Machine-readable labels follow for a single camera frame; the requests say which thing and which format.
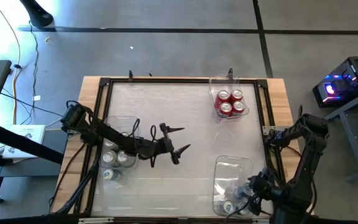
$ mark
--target soda can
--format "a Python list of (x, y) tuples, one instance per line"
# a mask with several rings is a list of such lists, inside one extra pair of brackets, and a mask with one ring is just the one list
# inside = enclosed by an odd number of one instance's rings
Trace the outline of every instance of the soda can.
[[(241, 203), (237, 206), (237, 209), (238, 209), (238, 210), (242, 209), (242, 208), (246, 205), (246, 203), (247, 203), (247, 202), (241, 202)], [(239, 214), (240, 214), (241, 216), (246, 216), (246, 215), (248, 215), (248, 214), (249, 214), (249, 205), (247, 205), (246, 208), (243, 208), (243, 209), (239, 212)]]
[(246, 183), (241, 187), (235, 187), (233, 195), (237, 200), (242, 200), (243, 198), (252, 196), (252, 189), (249, 187), (249, 184)]
[(227, 118), (231, 115), (230, 103), (222, 103), (218, 109), (218, 116), (221, 118)]
[(219, 109), (222, 103), (228, 103), (230, 95), (226, 90), (220, 91), (215, 98), (215, 109)]
[(244, 191), (244, 194), (248, 197), (251, 197), (254, 192), (252, 191), (251, 187), (249, 186), (249, 183), (245, 183), (243, 186), (242, 186), (242, 190)]
[(242, 100), (242, 92), (241, 90), (233, 90), (230, 94), (230, 103), (234, 103), (236, 101)]
[(104, 180), (118, 181), (122, 177), (122, 172), (116, 169), (107, 168), (103, 170), (102, 177)]
[(117, 162), (117, 154), (112, 150), (108, 150), (107, 152), (104, 152), (100, 158), (100, 166), (101, 167), (109, 167), (109, 166), (118, 167), (119, 164)]
[(123, 167), (132, 167), (135, 165), (136, 157), (128, 156), (124, 151), (119, 151), (117, 154), (117, 162)]
[(230, 214), (230, 213), (234, 212), (235, 207), (234, 207), (233, 202), (230, 200), (220, 200), (220, 201), (218, 201), (218, 204), (216, 205), (216, 209), (220, 213)]
[(244, 106), (243, 102), (241, 101), (234, 102), (231, 116), (240, 116), (242, 112), (244, 112), (245, 108), (246, 107)]

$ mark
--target can lid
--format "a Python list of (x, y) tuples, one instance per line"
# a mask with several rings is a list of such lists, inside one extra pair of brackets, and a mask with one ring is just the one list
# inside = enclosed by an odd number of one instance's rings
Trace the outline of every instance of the can lid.
[(112, 171), (112, 169), (107, 168), (103, 171), (103, 179), (105, 180), (111, 180), (112, 179), (112, 175), (113, 175), (114, 171)]
[(221, 104), (221, 110), (222, 110), (223, 112), (226, 112), (226, 113), (230, 112), (230, 111), (231, 111), (231, 105), (230, 105), (230, 103), (222, 103), (222, 104)]
[(236, 99), (241, 99), (242, 98), (242, 92), (240, 90), (233, 90), (231, 95), (233, 95), (233, 97), (236, 98)]
[(128, 160), (128, 155), (125, 154), (124, 151), (120, 151), (120, 152), (118, 152), (117, 159), (120, 162), (126, 162)]
[[(238, 209), (242, 209), (244, 207), (244, 205), (246, 205), (245, 202), (241, 202), (239, 205), (238, 205)], [(249, 209), (248, 209), (248, 205), (246, 206), (246, 208), (242, 209), (239, 213), (240, 215), (248, 215), (249, 214)]]
[(238, 111), (242, 111), (245, 109), (244, 104), (241, 101), (236, 101), (233, 103), (233, 108), (238, 110)]
[(247, 195), (252, 194), (252, 188), (250, 187), (249, 183), (245, 183), (242, 186), (244, 193), (246, 193)]
[(222, 100), (229, 99), (229, 93), (226, 90), (222, 90), (218, 93), (218, 97)]
[(115, 158), (114, 158), (114, 153), (112, 151), (108, 151), (108, 152), (105, 152), (103, 153), (103, 161), (104, 162), (111, 162), (113, 161)]
[(223, 209), (224, 209), (224, 212), (226, 213), (232, 213), (234, 211), (234, 204), (232, 201), (225, 201), (223, 203)]

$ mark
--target silver can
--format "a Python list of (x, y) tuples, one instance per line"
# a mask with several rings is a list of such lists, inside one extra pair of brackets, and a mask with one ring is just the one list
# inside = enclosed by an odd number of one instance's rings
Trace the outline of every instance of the silver can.
[(109, 167), (109, 166), (118, 167), (119, 164), (117, 162), (117, 154), (112, 150), (108, 150), (104, 152), (100, 158), (99, 164), (101, 167)]
[[(242, 208), (244, 208), (244, 206), (246, 205), (247, 202), (241, 202), (238, 206), (237, 206), (237, 209), (240, 210)], [(249, 205), (247, 205), (246, 208), (242, 209), (239, 214), (241, 216), (246, 216), (249, 214)]]
[(248, 197), (251, 197), (254, 194), (254, 191), (252, 191), (252, 188), (249, 186), (249, 183), (245, 183), (242, 186), (242, 190), (244, 191), (244, 194)]
[(243, 198), (248, 198), (248, 197), (252, 196), (252, 194), (253, 194), (253, 191), (249, 187), (249, 183), (245, 183), (244, 185), (242, 185), (240, 187), (235, 187), (233, 190), (234, 198), (236, 198), (237, 200), (242, 200)]
[(132, 167), (135, 165), (136, 157), (128, 156), (124, 151), (117, 154), (117, 162), (123, 167)]
[(233, 202), (230, 200), (220, 200), (220, 201), (218, 201), (218, 204), (216, 205), (216, 209), (220, 213), (230, 214), (230, 213), (234, 212), (235, 207), (234, 207)]
[(104, 180), (118, 181), (122, 177), (122, 172), (116, 169), (107, 168), (103, 170), (102, 177)]

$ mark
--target plastic container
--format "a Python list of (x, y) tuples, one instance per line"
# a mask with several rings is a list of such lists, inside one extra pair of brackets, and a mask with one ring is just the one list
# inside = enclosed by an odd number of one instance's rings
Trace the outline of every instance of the plastic container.
[[(135, 116), (110, 116), (108, 118), (106, 118), (106, 120), (104, 121), (106, 124), (108, 124), (110, 127), (114, 128), (116, 131), (120, 132), (121, 134), (127, 134), (130, 135), (132, 133), (132, 129), (134, 127), (134, 123), (136, 122), (137, 117)], [(140, 136), (140, 131), (139, 128), (135, 130), (134, 136)], [(104, 162), (103, 161), (103, 157), (100, 158), (99, 160), (99, 165), (100, 165), (100, 169), (99, 169), (99, 173), (103, 176), (103, 172), (106, 169), (112, 169), (112, 170), (116, 170), (117, 173), (120, 173), (120, 178), (116, 178), (113, 181), (125, 181), (125, 176), (126, 173), (129, 172), (132, 169), (136, 168), (137, 165), (137, 158), (136, 157), (131, 157), (131, 159), (134, 159), (135, 161), (132, 161), (133, 163), (131, 163), (131, 165), (129, 166), (128, 164), (120, 164), (117, 160), (118, 160), (118, 154), (121, 151), (121, 149), (119, 148), (119, 146), (107, 139), (104, 139), (103, 141), (103, 148), (102, 148), (102, 155), (104, 155), (105, 153), (108, 152), (113, 152), (114, 155), (114, 161), (115, 162)]]
[[(248, 197), (239, 197), (237, 192), (239, 188), (249, 182), (248, 178), (252, 176), (253, 168), (254, 164), (252, 161), (242, 157), (219, 156), (216, 159), (213, 210), (217, 215), (224, 217), (228, 215), (228, 212), (222, 209), (224, 201), (232, 202), (234, 208), (238, 208), (241, 206), (241, 203), (247, 202)], [(245, 209), (241, 214), (233, 216), (237, 218), (251, 218), (252, 213)]]
[(221, 123), (231, 123), (238, 121), (243, 116), (249, 113), (249, 109), (246, 105), (246, 101), (244, 100), (244, 96), (241, 99), (241, 102), (244, 104), (245, 108), (241, 115), (239, 116), (230, 116), (227, 118), (222, 118), (218, 115), (218, 110), (215, 108), (215, 99), (218, 93), (222, 90), (225, 90), (231, 94), (233, 90), (241, 90), (240, 87), (240, 79), (238, 77), (234, 78), (233, 74), (227, 75), (218, 75), (209, 78), (209, 95), (211, 98), (211, 105), (213, 109), (213, 117), (215, 121), (219, 124)]

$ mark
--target desk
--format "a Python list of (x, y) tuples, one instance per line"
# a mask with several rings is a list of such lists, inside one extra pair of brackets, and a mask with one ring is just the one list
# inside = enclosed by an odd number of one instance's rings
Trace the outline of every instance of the desk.
[[(164, 77), (166, 79), (175, 78), (178, 79), (178, 77)], [(78, 101), (89, 107), (94, 108), (96, 96), (98, 94), (98, 88), (99, 88), (99, 82), (101, 77), (84, 77), (83, 84), (80, 91), (80, 97)], [(192, 78), (195, 80), (205, 80), (208, 78)], [(267, 79), (268, 84), (268, 90), (270, 95), (270, 102), (272, 105), (272, 111), (273, 111), (273, 117), (275, 120), (276, 126), (291, 126), (293, 124), (290, 106), (288, 104), (288, 98), (287, 93), (285, 90), (284, 81), (282, 79)], [(268, 115), (266, 110), (266, 102), (263, 100), (264, 93), (261, 91), (261, 98), (262, 98), (262, 108), (264, 109), (264, 118), (265, 123), (268, 125)], [(99, 117), (102, 117), (102, 113), (104, 111), (104, 102), (106, 101), (107, 97), (107, 89), (103, 89), (103, 94), (100, 99), (101, 104), (99, 107)], [(69, 139), (65, 157), (62, 163), (62, 169), (60, 171), (60, 176), (63, 174), (63, 171), (66, 169), (68, 161), (71, 159), (71, 157), (74, 155), (74, 153), (81, 147), (82, 143), (80, 142), (79, 136), (74, 136)], [(291, 142), (291, 147), (294, 147), (298, 150), (298, 143), (296, 141)], [(53, 203), (52, 211), (57, 211), (59, 208), (63, 206), (63, 204), (68, 200), (68, 198), (71, 196), (73, 191), (76, 189), (80, 175), (81, 175), (81, 169), (83, 165), (83, 160), (85, 156), (85, 151), (81, 151), (77, 158), (72, 162), (70, 168), (68, 169), (68, 172), (65, 176), (65, 178), (62, 181), (62, 184), (57, 192), (57, 196), (55, 198), (55, 201)], [(283, 168), (286, 179), (290, 179), (293, 174), (295, 173), (296, 167), (298, 165), (299, 157), (289, 151), (289, 150), (283, 150), (282, 152), (282, 161), (283, 161)], [(82, 212), (86, 205), (86, 200), (88, 198), (88, 191), (89, 191), (89, 184), (85, 188), (83, 198), (81, 201), (81, 209)]]

